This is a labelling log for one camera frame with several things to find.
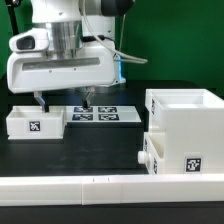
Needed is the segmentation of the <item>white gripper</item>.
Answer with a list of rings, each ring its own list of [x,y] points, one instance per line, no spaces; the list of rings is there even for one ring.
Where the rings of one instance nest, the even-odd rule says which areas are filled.
[[[41,91],[86,87],[82,102],[83,108],[89,108],[94,88],[88,86],[110,85],[116,78],[113,54],[96,41],[85,43],[74,58],[49,58],[47,31],[32,28],[12,37],[9,46],[8,88],[13,93],[35,92],[34,98],[44,113],[49,105]]]

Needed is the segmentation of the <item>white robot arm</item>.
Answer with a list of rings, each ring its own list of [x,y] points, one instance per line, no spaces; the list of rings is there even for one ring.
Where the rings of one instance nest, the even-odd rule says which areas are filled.
[[[9,41],[11,92],[32,92],[45,106],[44,91],[111,86],[121,61],[145,62],[118,51],[103,35],[104,19],[125,15],[135,0],[30,1],[34,27]]]

